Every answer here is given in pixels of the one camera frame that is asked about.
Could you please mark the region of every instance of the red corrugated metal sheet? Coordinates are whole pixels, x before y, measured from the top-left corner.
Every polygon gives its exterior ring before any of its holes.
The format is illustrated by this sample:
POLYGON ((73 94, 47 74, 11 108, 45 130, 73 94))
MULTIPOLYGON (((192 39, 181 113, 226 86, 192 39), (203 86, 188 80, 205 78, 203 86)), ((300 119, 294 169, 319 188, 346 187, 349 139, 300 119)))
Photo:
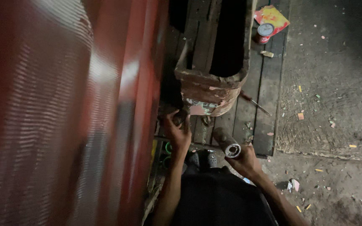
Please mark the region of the red corrugated metal sheet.
POLYGON ((140 224, 167 2, 0 1, 0 225, 140 224))

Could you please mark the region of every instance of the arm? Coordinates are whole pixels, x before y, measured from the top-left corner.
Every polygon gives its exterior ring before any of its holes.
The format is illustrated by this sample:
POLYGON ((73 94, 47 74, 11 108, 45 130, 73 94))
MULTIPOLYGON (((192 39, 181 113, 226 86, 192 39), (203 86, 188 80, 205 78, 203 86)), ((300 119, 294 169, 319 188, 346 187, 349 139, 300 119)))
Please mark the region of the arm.
POLYGON ((175 209, 181 196, 181 174, 188 147, 191 144, 189 116, 185 120, 184 129, 173 123, 175 111, 167 115, 163 121, 165 134, 170 139, 173 151, 171 152, 170 168, 167 171, 160 197, 153 215, 153 225, 170 225, 175 209))
POLYGON ((227 162, 242 176, 250 179, 262 191, 279 225, 308 226, 297 209, 280 194, 255 156, 254 148, 242 146, 237 159, 226 158, 227 162))

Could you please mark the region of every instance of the concrete floor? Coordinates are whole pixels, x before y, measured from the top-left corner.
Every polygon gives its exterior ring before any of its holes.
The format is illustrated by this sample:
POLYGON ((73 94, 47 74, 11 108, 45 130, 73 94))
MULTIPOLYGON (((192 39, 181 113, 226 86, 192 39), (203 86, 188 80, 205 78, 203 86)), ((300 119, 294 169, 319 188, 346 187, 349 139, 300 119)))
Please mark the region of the concrete floor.
POLYGON ((362 225, 362 0, 291 0, 289 20, 276 151, 260 162, 311 225, 362 225))
POLYGON ((362 160, 362 0, 291 0, 290 22, 276 149, 362 160))

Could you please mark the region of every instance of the tin can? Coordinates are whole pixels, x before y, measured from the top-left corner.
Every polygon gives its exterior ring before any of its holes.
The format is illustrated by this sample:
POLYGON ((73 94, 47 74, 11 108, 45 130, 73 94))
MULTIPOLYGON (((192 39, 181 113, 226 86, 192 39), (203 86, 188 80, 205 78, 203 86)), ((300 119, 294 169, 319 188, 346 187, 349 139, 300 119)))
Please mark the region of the tin can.
POLYGON ((255 40, 258 44, 266 44, 270 39, 270 35, 275 30, 275 27, 271 23, 264 23, 258 27, 255 40))

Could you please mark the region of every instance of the screwdriver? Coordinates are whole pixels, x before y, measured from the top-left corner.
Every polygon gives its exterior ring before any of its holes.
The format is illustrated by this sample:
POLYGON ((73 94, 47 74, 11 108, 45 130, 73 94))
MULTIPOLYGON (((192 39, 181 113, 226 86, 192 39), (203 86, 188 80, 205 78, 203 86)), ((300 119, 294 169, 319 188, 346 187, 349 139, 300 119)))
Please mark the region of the screwdriver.
POLYGON ((265 111, 266 113, 268 113, 269 116, 272 116, 271 113, 269 113, 267 110, 265 110, 263 107, 261 107, 258 103, 256 103, 256 102, 252 99, 252 97, 247 96, 247 95, 244 93, 244 91, 241 90, 241 91, 240 91, 240 95, 241 95, 241 97, 243 97, 245 100, 253 102, 253 103, 254 103, 255 105, 257 105, 260 109, 262 109, 263 111, 265 111))

